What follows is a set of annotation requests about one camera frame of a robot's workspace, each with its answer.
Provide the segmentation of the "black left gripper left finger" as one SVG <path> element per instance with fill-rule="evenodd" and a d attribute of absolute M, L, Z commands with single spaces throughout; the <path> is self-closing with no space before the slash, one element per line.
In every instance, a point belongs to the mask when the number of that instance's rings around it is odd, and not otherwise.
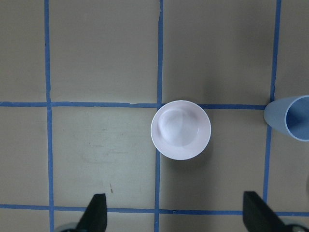
<path fill-rule="evenodd" d="M 106 194 L 95 194 L 77 223 L 59 226 L 57 232 L 105 232 L 107 229 Z"/>

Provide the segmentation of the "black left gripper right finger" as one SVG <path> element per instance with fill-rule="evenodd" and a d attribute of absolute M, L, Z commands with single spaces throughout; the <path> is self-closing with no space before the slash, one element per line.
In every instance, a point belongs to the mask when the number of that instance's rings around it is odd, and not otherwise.
<path fill-rule="evenodd" d="M 243 193 L 243 223 L 249 232 L 298 232 L 299 225 L 286 225 L 255 191 Z"/>

